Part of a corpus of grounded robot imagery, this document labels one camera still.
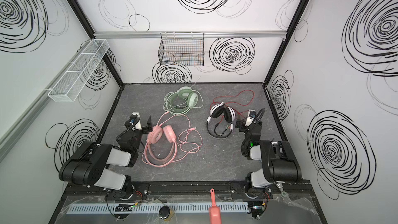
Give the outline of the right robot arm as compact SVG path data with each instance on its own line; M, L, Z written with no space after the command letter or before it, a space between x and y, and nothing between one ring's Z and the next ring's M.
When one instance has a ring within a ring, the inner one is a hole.
M261 140L262 122L251 117L239 120L236 127L245 135L241 154L262 164L261 169L245 177L244 189L249 197L257 197L260 189L270 185L277 185L283 191L283 183L302 180L300 165L288 141Z

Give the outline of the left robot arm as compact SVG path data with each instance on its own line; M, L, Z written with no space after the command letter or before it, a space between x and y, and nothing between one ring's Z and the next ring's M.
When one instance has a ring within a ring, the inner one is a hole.
M152 118L141 125L139 113L125 122L126 130L116 137L119 147L112 144L84 142L61 166L59 179L84 186L96 186L119 192L124 198L133 194L131 177L106 168L107 165L128 167L135 165L144 134L153 130Z

